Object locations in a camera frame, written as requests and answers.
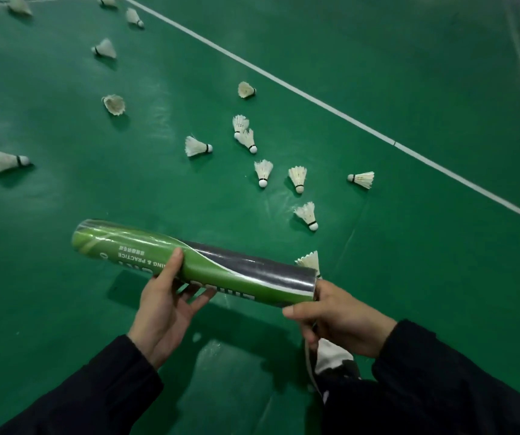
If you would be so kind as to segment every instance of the black sleeve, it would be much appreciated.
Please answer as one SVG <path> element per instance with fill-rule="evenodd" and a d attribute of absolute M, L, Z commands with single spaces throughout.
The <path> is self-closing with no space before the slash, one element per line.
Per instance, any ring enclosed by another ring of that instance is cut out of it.
<path fill-rule="evenodd" d="M 520 394 L 413 322 L 397 324 L 372 372 L 434 432 L 520 434 Z"/>
<path fill-rule="evenodd" d="M 58 388 L 0 427 L 7 434 L 128 434 L 163 384 L 127 336 L 119 336 Z"/>

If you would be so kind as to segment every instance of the person's left hand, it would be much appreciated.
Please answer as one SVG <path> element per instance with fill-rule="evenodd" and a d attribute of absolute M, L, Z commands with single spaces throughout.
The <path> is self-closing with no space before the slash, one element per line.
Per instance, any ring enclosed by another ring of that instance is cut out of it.
<path fill-rule="evenodd" d="M 196 285 L 189 285 L 178 295 L 176 291 L 182 283 L 174 278 L 183 262 L 182 249 L 175 249 L 161 274 L 149 280 L 141 293 L 139 311 L 127 333 L 155 370 L 161 368 L 179 346 L 194 314 L 216 294 L 214 289 L 207 289 L 188 304 L 187 301 L 199 289 Z"/>

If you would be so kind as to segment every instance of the shuttlecock tube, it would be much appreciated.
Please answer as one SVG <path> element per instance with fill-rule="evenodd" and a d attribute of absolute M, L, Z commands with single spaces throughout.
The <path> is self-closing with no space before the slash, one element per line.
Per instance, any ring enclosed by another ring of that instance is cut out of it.
<path fill-rule="evenodd" d="M 184 282 L 212 287 L 222 293 L 278 307 L 312 300 L 316 270 L 167 235 L 120 226 L 103 220 L 85 220 L 73 234 L 73 247 L 82 255 L 159 274 L 176 247 L 184 250 L 178 277 Z"/>

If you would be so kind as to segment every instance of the hand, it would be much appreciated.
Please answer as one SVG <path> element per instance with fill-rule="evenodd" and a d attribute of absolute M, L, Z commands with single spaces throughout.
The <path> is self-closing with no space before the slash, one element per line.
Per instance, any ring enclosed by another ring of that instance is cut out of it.
<path fill-rule="evenodd" d="M 310 348 L 316 350 L 319 338 L 324 337 L 351 353 L 377 358 L 397 322 L 329 281 L 320 279 L 316 290 L 317 301 L 282 309 L 287 318 L 299 322 Z"/>
<path fill-rule="evenodd" d="M 176 293 L 182 283 L 174 279 L 184 262 L 181 248 L 174 250 L 158 277 L 153 277 L 141 293 L 139 311 L 127 336 L 158 370 L 179 346 L 191 318 L 216 294 L 207 289 L 188 304 L 199 287 L 189 285 L 181 295 Z"/>

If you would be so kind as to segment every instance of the green court floor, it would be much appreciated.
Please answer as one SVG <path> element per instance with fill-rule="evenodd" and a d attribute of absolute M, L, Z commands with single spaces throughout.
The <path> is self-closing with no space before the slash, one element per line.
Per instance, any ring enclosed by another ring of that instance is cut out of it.
<path fill-rule="evenodd" d="M 501 0 L 136 1 L 520 208 Z M 0 7 L 0 150 L 36 164 L 0 177 L 0 424 L 133 321 L 145 277 L 70 246 L 91 217 L 288 263 L 318 250 L 323 277 L 520 391 L 520 214 L 140 8 L 145 30 L 128 27 L 119 5 L 37 1 L 31 21 Z M 90 52 L 104 37 L 115 63 Z M 238 98 L 241 80 L 257 97 Z M 235 114 L 256 156 L 234 141 Z M 187 159 L 188 135 L 213 154 Z M 346 182 L 369 170 L 369 192 Z M 316 233 L 292 212 L 307 201 Z M 318 433 L 301 347 L 279 309 L 217 294 L 134 433 Z"/>

